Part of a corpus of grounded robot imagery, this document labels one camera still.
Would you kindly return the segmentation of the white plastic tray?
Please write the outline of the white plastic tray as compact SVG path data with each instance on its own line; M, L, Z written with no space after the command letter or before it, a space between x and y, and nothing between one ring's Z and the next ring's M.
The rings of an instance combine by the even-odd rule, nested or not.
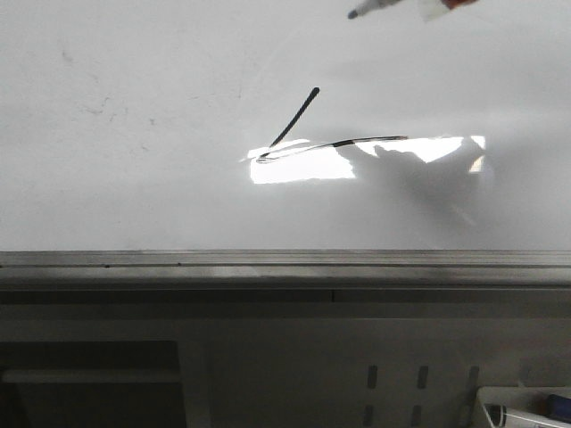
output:
M570 398L570 388L481 387L476 393L473 426L493 427L486 409L489 405L501 405L539 416L546 416L545 400L550 394Z

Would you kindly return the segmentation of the white whiteboard marker pen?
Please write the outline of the white whiteboard marker pen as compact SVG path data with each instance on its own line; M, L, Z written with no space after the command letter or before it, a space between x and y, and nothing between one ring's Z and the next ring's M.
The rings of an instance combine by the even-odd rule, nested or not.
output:
M401 3L401 0L364 0L359 1L348 13L347 18L354 20L370 12L380 11Z

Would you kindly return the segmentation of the blue object in tray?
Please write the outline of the blue object in tray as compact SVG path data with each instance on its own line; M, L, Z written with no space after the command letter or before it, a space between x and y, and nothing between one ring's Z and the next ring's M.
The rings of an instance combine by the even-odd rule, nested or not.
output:
M546 416L559 422L571 423L571 399L550 394L545 400Z

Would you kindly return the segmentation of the red magnet taped to marker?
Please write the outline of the red magnet taped to marker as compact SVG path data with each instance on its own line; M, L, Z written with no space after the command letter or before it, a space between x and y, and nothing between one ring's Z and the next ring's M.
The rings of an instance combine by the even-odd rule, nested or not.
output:
M419 0L418 9L424 21L433 21L477 0Z

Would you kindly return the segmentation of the white marker in tray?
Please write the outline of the white marker in tray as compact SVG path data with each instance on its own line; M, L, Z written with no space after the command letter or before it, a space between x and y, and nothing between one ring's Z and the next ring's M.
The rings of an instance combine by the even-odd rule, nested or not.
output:
M504 428L570 428L570 423L549 419L501 405L489 405L487 413L493 427Z

